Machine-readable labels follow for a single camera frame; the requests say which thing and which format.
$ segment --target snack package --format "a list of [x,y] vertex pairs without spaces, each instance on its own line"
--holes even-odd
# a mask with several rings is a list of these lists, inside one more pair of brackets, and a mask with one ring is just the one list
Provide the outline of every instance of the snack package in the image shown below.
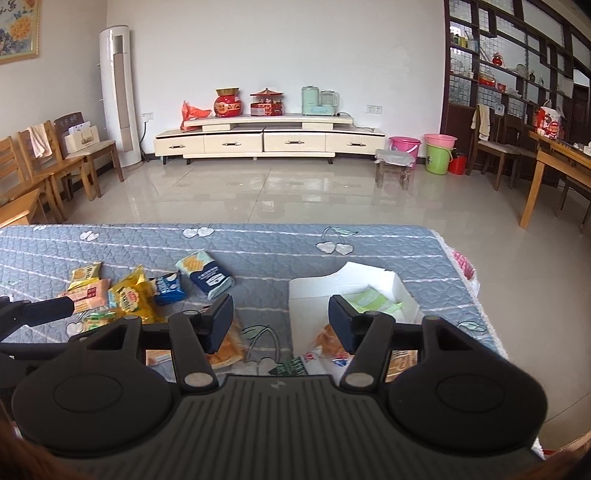
[[316,346],[321,347],[324,356],[336,358],[346,353],[330,323],[316,335]]
[[107,291],[110,281],[95,280],[92,283],[65,291],[60,297],[70,297],[74,302],[74,313],[82,313],[86,310],[104,307],[107,305]]
[[[345,349],[339,342],[339,338],[336,336],[335,331],[332,329],[330,325],[326,325],[320,333],[316,336],[316,345],[317,348],[320,349],[321,357],[324,358],[332,358],[333,361],[339,362],[345,359],[352,358],[351,355],[348,355],[345,352]],[[396,350],[392,352],[390,356],[390,364],[388,365],[388,372],[386,374],[386,382],[393,381],[397,376],[399,376],[403,371],[407,368],[414,367],[417,364],[417,351],[416,350]],[[307,364],[303,364],[306,366],[306,371],[309,370]]]
[[233,320],[219,350],[211,355],[206,355],[212,368],[229,367],[244,358],[240,330],[237,321]]
[[275,376],[301,376],[301,375],[331,375],[338,385],[341,377],[351,363],[352,355],[344,353],[338,358],[326,358],[322,355],[322,348],[317,347],[312,351],[300,355],[293,360],[277,365],[269,370],[269,374]]
[[211,300],[234,285],[234,279],[209,256],[205,250],[177,262],[177,268],[188,275],[199,289]]
[[150,278],[150,283],[154,289],[154,301],[159,307],[184,300],[187,297],[181,286],[179,272]]
[[372,287],[361,293],[343,295],[343,298],[359,313],[374,311],[393,315],[402,308],[402,303],[388,300]]
[[109,290],[115,299],[118,317],[134,315],[141,317],[142,323],[162,322],[164,319],[156,314],[154,290],[144,274],[143,266],[137,267],[130,275]]
[[94,262],[85,267],[80,267],[72,270],[70,275],[70,286],[68,290],[72,290],[76,287],[82,287],[88,285],[99,279],[100,266],[102,262]]
[[170,350],[146,350],[146,365],[154,367],[172,359]]
[[416,350],[396,350],[390,357],[390,365],[386,374],[386,383],[391,382],[407,368],[414,367],[417,364]]
[[90,313],[84,319],[82,332],[88,332],[89,330],[108,325],[109,323],[114,322],[115,319],[116,313],[112,311]]

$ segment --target wooden dining table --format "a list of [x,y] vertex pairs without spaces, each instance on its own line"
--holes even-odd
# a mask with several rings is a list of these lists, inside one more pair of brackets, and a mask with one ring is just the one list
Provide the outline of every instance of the wooden dining table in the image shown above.
[[519,222],[521,228],[527,228],[530,223],[546,166],[555,168],[591,188],[591,176],[588,173],[588,171],[591,171],[591,157],[573,147],[543,137],[537,132],[530,131],[528,135],[538,142],[538,153],[530,194],[527,197],[525,210]]

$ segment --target blue snack package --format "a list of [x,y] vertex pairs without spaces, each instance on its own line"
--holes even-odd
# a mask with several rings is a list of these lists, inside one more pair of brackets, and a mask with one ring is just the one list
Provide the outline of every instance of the blue snack package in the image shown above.
[[150,283],[154,288],[154,302],[159,307],[184,300],[187,297],[181,286],[181,274],[179,272],[150,278]]
[[177,267],[211,300],[234,285],[234,279],[205,250],[177,262]]

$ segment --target blue quilted bedspread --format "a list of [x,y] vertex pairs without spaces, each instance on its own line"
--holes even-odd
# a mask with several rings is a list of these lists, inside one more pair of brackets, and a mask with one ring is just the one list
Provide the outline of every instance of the blue quilted bedspread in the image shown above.
[[[482,307],[441,238],[419,226],[396,225],[37,225],[0,230],[0,295],[45,300],[63,292],[70,271],[102,261],[111,281],[144,265],[151,276],[198,249],[207,250],[236,279],[230,293],[248,347],[246,368],[291,357],[288,282],[329,275],[354,261],[400,275],[422,311],[443,316],[504,355]],[[184,302],[165,314],[194,310],[207,299],[184,279]],[[80,317],[24,327],[9,342],[65,342]]]

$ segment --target framed painting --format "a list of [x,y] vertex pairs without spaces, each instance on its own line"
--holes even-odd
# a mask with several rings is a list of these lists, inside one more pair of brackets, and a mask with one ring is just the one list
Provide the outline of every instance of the framed painting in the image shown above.
[[41,0],[0,0],[0,64],[39,55]]

